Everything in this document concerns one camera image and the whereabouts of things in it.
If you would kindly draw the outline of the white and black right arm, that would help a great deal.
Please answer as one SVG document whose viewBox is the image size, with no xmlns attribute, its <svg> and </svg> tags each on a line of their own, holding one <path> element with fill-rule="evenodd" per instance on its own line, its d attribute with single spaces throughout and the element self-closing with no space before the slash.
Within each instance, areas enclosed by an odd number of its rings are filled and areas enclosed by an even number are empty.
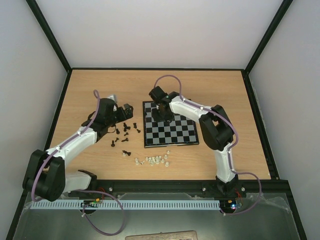
<svg viewBox="0 0 320 240">
<path fill-rule="evenodd" d="M 204 106 L 181 96 L 166 93 L 159 86 L 149 96 L 156 104 L 152 117 L 156 122 L 169 122 L 174 115 L 184 116 L 198 123 L 204 143 L 214 152 L 216 162 L 216 188 L 224 196 L 236 189 L 238 175 L 234 169 L 232 144 L 235 130 L 222 106 Z"/>
</svg>

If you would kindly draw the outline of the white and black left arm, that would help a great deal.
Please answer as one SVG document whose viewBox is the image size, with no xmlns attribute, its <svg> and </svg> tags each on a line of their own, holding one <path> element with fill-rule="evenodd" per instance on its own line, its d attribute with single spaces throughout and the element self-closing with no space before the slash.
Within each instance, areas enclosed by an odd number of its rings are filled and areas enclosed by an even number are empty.
<svg viewBox="0 0 320 240">
<path fill-rule="evenodd" d="M 81 127 L 68 139 L 47 150 L 35 150 L 29 159 L 22 182 L 25 191 L 50 202 L 63 193 L 89 190 L 96 175 L 78 170 L 67 173 L 66 168 L 86 148 L 104 137 L 109 128 L 133 117 L 134 108 L 128 103 L 118 106 L 114 95 L 98 100 Z"/>
</svg>

